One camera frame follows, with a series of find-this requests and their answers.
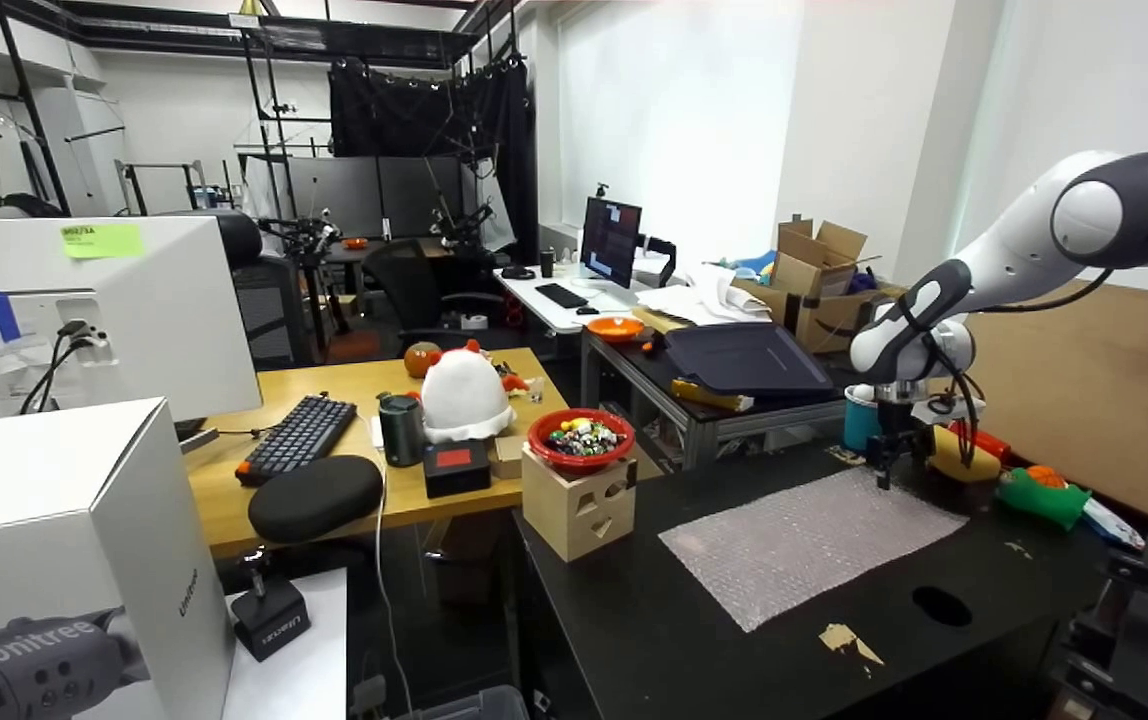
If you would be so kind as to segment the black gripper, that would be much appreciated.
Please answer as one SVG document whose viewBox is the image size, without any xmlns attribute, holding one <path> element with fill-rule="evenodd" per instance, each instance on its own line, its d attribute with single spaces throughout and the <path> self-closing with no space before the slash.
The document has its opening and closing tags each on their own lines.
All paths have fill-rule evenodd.
<svg viewBox="0 0 1148 720">
<path fill-rule="evenodd" d="M 880 401 L 880 442 L 870 463 L 880 490 L 920 491 L 928 479 L 928 458 L 934 454 L 934 425 L 947 416 L 940 401 Z"/>
</svg>

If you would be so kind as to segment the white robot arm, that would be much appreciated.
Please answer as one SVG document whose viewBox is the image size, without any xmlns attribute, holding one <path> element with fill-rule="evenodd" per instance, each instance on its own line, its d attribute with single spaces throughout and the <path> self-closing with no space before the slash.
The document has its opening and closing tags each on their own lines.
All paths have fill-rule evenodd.
<svg viewBox="0 0 1148 720">
<path fill-rule="evenodd" d="M 928 458 L 928 427 L 912 416 L 928 375 L 975 396 L 965 379 L 975 339 L 970 312 L 1042 312 L 1052 290 L 1083 267 L 1105 276 L 1148 267 L 1148 154 L 1071 154 L 1041 173 L 975 242 L 885 300 L 847 339 L 852 385 L 876 394 L 885 436 L 868 463 L 880 490 Z"/>
</svg>

